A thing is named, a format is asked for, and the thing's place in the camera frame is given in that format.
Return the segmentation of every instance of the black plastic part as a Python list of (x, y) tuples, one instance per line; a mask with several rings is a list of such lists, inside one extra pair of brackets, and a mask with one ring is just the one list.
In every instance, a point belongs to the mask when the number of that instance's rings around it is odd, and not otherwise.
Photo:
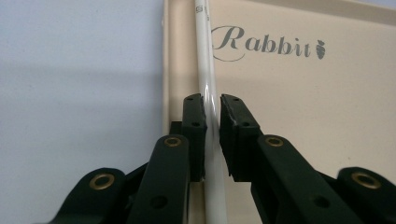
[(189, 141), (182, 135), (160, 138), (126, 223), (187, 223), (189, 184)]
[(251, 181), (264, 223), (362, 223), (285, 138), (264, 135), (237, 97), (221, 96), (220, 143), (235, 181)]
[(253, 145), (262, 134), (244, 102), (222, 94), (220, 116), (220, 144), (230, 175), (235, 182), (251, 181)]
[(49, 224), (119, 223), (126, 202), (125, 175), (102, 168), (81, 178)]
[(205, 176), (206, 134), (204, 101), (199, 93), (184, 99), (181, 134), (190, 142), (191, 181), (199, 182)]
[[(259, 210), (261, 217), (267, 217), (270, 223), (285, 224), (363, 223), (287, 139), (262, 135), (258, 146), (254, 149), (252, 193), (260, 196), (253, 198), (264, 208)], [(276, 197), (276, 210), (264, 195)]]
[(396, 187), (375, 172), (351, 167), (337, 177), (339, 194), (366, 223), (396, 223)]

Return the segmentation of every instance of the beige box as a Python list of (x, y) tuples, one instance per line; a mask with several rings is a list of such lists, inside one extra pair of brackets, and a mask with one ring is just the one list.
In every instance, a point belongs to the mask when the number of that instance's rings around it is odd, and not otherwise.
[[(395, 10), (341, 0), (210, 4), (219, 95), (243, 99), (264, 133), (289, 139), (324, 174), (360, 166), (396, 183)], [(194, 1), (165, 1), (165, 132), (199, 91), (194, 13)], [(229, 223), (261, 223), (249, 184), (225, 181)], [(202, 193), (192, 185), (190, 223), (204, 223)]]

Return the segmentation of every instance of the screw hole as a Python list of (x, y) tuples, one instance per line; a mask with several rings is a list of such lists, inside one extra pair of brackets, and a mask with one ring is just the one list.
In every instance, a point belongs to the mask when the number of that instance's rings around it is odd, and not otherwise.
[(90, 188), (95, 190), (107, 189), (114, 183), (114, 175), (99, 174), (93, 177), (90, 181)]
[(165, 196), (157, 196), (150, 200), (149, 205), (154, 209), (164, 208), (168, 204), (168, 200)]
[(320, 195), (314, 195), (311, 197), (311, 201), (317, 206), (321, 208), (330, 207), (330, 202), (325, 197)]
[(277, 137), (267, 137), (265, 142), (271, 147), (281, 147), (283, 146), (283, 141)]
[(164, 142), (169, 147), (177, 147), (181, 144), (181, 140), (176, 137), (166, 138)]
[(374, 177), (367, 175), (366, 173), (356, 172), (356, 173), (353, 173), (351, 175), (351, 177), (356, 183), (366, 187), (367, 189), (381, 188), (381, 182), (379, 182)]

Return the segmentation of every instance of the white plastic tube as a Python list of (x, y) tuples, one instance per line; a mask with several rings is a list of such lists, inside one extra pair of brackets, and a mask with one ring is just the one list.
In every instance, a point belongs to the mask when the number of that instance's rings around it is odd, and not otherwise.
[(222, 153), (219, 145), (218, 96), (213, 62), (212, 35), (207, 0), (195, 0), (198, 74), (206, 113), (205, 215), (206, 224), (226, 224)]

